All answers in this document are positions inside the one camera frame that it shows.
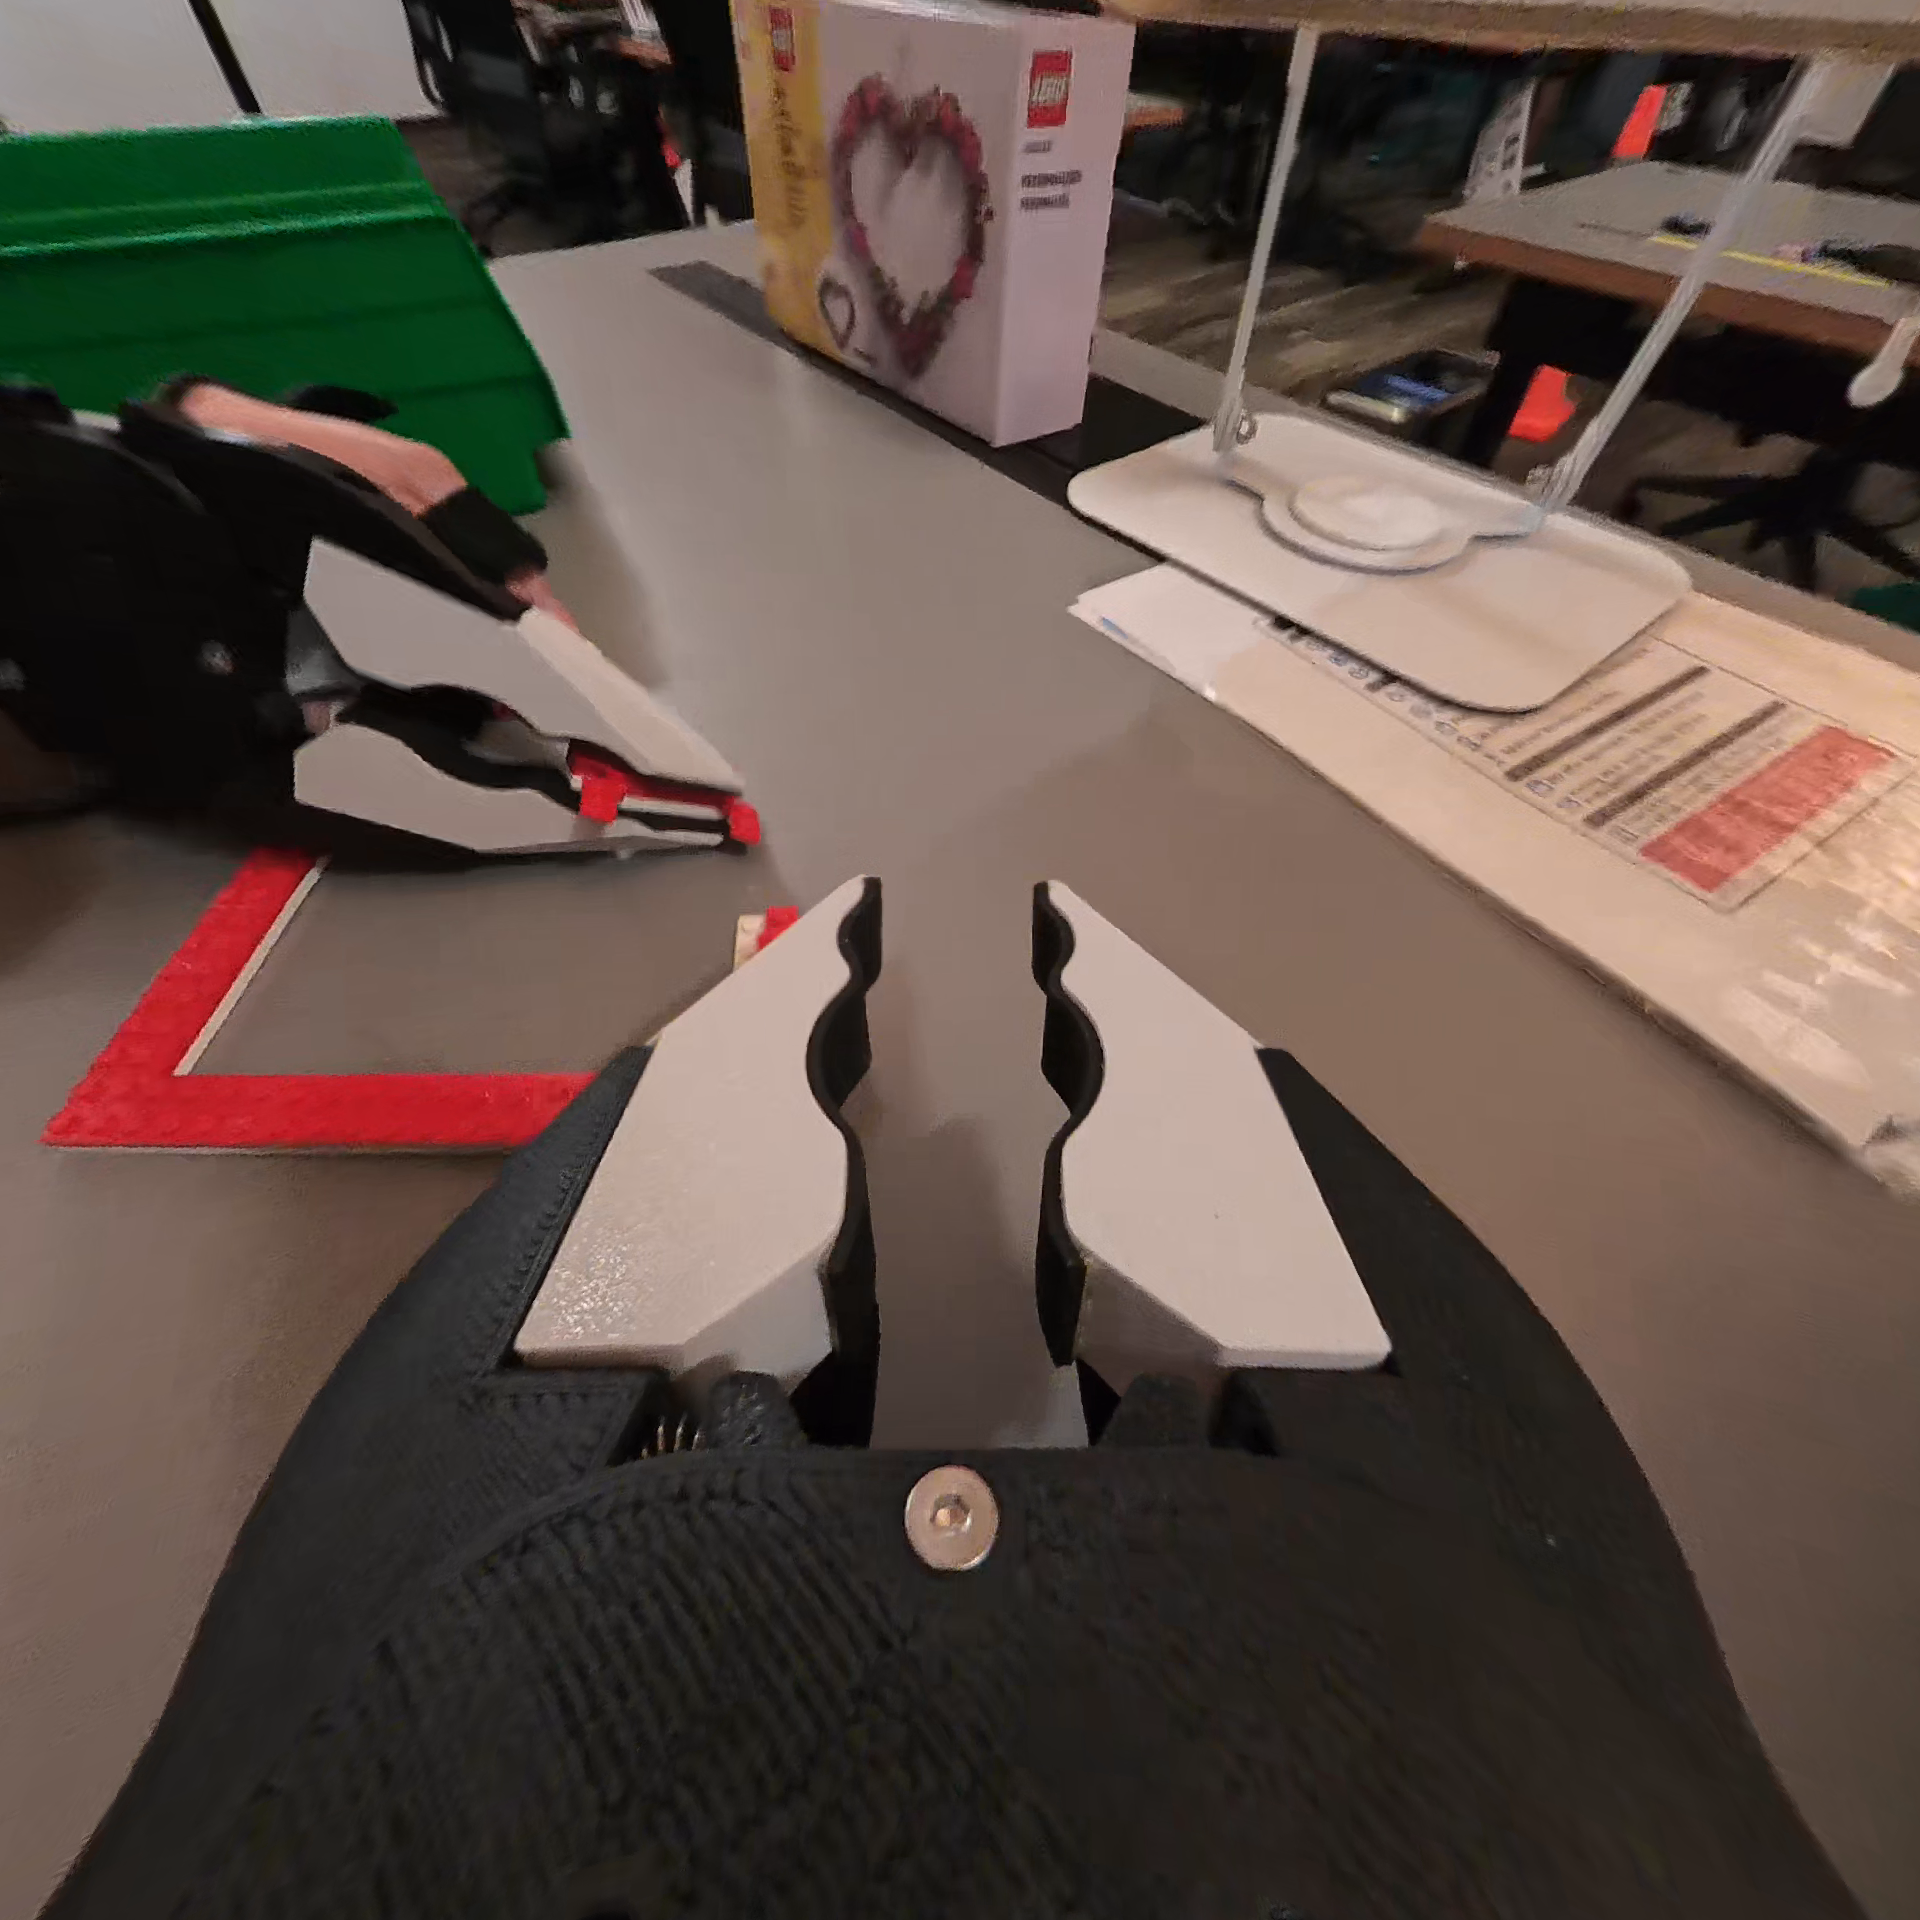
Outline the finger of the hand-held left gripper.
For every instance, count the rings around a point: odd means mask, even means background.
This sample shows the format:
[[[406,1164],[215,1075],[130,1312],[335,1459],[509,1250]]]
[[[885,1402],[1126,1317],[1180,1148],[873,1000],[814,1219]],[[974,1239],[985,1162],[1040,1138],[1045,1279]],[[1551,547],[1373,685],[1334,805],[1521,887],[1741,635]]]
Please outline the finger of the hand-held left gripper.
[[[397,736],[335,723],[293,759],[295,799],[477,856],[629,856],[717,848],[617,846],[577,819],[573,787],[556,799],[518,767],[509,783],[473,781],[421,757]]]
[[[311,544],[303,606],[332,648],[389,687],[456,687],[640,776],[740,794],[736,767],[648,687],[538,608],[490,614],[335,544]]]

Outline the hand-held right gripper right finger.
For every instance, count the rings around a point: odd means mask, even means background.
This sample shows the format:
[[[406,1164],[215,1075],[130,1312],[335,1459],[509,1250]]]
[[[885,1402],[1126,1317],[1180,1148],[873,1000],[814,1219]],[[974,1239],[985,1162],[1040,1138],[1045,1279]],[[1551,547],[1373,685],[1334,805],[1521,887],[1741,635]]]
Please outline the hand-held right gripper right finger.
[[[1210,1411],[1241,1374],[1389,1358],[1258,1043],[1061,879],[1036,884],[1042,1162],[1036,1294],[1090,1445],[1137,1381]]]

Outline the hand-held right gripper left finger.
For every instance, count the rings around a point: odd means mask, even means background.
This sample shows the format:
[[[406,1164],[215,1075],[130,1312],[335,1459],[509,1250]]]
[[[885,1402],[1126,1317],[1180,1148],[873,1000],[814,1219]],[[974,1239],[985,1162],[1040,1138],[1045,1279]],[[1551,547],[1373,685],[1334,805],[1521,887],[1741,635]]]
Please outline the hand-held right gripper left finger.
[[[808,1440],[873,1440],[880,1306],[861,1142],[880,879],[856,876],[673,1018],[513,1336],[545,1371],[770,1376]]]

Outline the small red lego plate piece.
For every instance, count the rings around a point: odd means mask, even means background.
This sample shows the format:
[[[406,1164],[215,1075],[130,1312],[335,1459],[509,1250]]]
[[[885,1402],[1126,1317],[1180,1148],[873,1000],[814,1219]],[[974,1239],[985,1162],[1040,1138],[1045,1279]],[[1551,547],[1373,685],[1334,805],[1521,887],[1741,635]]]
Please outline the small red lego plate piece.
[[[617,846],[757,848],[760,819],[740,796],[657,775],[638,775],[617,759],[567,757],[575,814]]]

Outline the red lego frame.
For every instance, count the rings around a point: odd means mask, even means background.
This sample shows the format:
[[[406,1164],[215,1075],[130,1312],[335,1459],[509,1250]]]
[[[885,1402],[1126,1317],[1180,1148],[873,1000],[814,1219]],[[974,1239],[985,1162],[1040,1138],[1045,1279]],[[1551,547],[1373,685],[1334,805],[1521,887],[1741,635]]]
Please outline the red lego frame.
[[[207,1045],[321,877],[252,852],[47,1117],[57,1149],[498,1155],[529,1142],[584,1071],[204,1071]]]

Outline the white lego box heart print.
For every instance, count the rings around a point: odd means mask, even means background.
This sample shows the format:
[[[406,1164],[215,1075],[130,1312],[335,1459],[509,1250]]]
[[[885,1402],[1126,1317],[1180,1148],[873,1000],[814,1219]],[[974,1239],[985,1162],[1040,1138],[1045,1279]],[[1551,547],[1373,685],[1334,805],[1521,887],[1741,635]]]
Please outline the white lego box heart print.
[[[1079,424],[1133,26],[983,3],[728,12],[782,333],[989,446]]]

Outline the person's left hand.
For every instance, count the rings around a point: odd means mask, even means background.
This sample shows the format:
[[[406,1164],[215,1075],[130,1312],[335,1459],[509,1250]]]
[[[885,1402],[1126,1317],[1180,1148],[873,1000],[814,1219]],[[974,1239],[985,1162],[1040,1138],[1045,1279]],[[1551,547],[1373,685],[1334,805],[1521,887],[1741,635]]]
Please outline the person's left hand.
[[[349,469],[414,517],[465,492],[464,475],[446,453],[374,423],[313,414],[196,374],[156,390],[150,405],[173,410],[210,434],[316,453]]]

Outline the green plastic bin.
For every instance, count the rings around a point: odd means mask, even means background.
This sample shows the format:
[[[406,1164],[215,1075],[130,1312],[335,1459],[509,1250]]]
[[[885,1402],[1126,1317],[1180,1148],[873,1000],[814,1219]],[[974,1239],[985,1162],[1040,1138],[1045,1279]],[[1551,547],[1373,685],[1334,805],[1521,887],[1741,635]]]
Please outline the green plastic bin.
[[[569,436],[489,263],[377,117],[5,134],[1,374],[104,416],[182,374],[370,394],[517,517]]]

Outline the white paper sheet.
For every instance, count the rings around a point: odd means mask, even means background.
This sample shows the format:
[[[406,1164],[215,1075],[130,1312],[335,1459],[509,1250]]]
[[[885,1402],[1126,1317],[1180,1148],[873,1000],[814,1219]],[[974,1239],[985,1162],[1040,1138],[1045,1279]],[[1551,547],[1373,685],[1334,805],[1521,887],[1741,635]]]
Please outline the white paper sheet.
[[[1206,702],[1232,661],[1298,637],[1278,614],[1170,563],[1080,591],[1070,614]]]

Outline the printed instruction sheet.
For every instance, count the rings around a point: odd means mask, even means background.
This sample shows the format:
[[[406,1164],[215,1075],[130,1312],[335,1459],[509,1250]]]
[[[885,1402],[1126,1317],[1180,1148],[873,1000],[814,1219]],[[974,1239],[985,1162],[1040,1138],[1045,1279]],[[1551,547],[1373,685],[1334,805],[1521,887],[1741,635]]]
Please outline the printed instruction sheet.
[[[1717,912],[1884,802],[1914,759],[1671,639],[1644,637],[1533,710],[1440,700],[1286,623],[1269,635],[1510,799]]]

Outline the white lamp stand base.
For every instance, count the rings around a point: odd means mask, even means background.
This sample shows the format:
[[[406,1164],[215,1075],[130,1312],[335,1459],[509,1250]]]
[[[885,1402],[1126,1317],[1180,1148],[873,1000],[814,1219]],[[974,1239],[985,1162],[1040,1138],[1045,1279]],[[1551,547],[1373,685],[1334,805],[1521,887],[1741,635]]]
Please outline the white lamp stand base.
[[[1679,559],[1583,531],[1569,503],[1688,317],[1712,264],[1848,64],[1914,58],[1914,5],[1257,3],[1111,5],[1135,26],[1288,31],[1284,109],[1214,423],[1086,469],[1080,519],[1442,702],[1535,710],[1644,635],[1690,589]],[[1258,414],[1246,388],[1257,304],[1325,35],[1790,58],[1758,151],[1722,192],[1599,414],[1524,494],[1309,412]]]

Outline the dark book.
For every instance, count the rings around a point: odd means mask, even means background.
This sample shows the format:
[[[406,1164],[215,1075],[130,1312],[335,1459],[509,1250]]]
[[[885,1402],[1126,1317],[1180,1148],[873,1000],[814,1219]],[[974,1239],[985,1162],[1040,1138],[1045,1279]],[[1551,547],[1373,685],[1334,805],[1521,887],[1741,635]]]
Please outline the dark book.
[[[1422,347],[1351,374],[1320,405],[1337,416],[1416,439],[1477,407],[1494,371],[1493,351]]]

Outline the wooden edged grey table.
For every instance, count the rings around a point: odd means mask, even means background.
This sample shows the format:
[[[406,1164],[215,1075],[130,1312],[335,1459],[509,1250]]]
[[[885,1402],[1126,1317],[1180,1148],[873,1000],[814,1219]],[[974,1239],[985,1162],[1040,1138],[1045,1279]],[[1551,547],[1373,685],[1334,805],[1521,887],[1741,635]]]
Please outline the wooden edged grey table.
[[[1694,237],[1666,228],[1669,220],[1710,222],[1727,183],[1696,167],[1624,163],[1438,210],[1413,247],[1512,279],[1662,306],[1696,252]],[[1865,362],[1914,311],[1914,287],[1856,272],[1821,247],[1914,243],[1910,200],[1770,181],[1717,254],[1694,316]]]

